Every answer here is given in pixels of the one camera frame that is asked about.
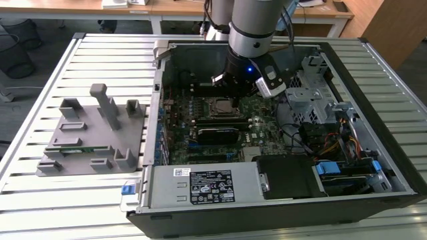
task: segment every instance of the gray 3d-printed holder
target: gray 3d-printed holder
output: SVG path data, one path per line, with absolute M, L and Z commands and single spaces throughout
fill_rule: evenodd
M 146 105 L 138 100 L 117 105 L 106 92 L 105 84 L 93 84 L 90 93 L 99 106 L 82 106 L 77 98 L 63 100 L 63 117 L 38 165 L 39 177 L 135 172 Z

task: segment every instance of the motherboard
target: motherboard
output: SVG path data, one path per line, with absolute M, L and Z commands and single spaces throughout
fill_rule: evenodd
M 170 165 L 250 162 L 287 154 L 277 124 L 277 101 L 254 95 L 233 107 L 223 97 L 195 97 L 190 89 L 165 91 Z

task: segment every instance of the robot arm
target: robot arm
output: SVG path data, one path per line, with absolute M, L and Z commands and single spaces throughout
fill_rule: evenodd
M 225 72 L 213 78 L 213 84 L 225 88 L 235 106 L 239 98 L 258 91 L 265 98 L 271 98 L 287 88 L 287 76 L 281 74 L 269 50 L 283 7 L 289 6 L 291 15 L 297 4 L 298 0 L 234 1 Z

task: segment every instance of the white cable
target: white cable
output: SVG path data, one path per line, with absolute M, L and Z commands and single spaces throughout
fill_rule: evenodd
M 14 86 L 7 87 L 6 89 L 43 89 L 43 86 Z

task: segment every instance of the blue clip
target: blue clip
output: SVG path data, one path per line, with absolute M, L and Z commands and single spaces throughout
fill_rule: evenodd
M 122 186 L 122 195 L 134 195 L 135 194 L 135 185 L 125 185 Z
M 374 166 L 377 172 L 382 170 L 382 165 L 381 165 L 379 161 L 374 160 L 373 166 Z
M 227 155 L 227 161 L 230 161 L 230 160 L 233 159 L 233 157 L 234 157 L 235 153 L 234 153 L 234 152 L 231 152 L 231 153 L 227 153 L 226 155 Z
M 323 162 L 321 162 L 315 166 L 315 169 L 317 169 L 319 175 L 323 175 L 323 174 L 339 174 L 342 172 L 338 163 L 334 162 L 334 161 L 323 161 Z

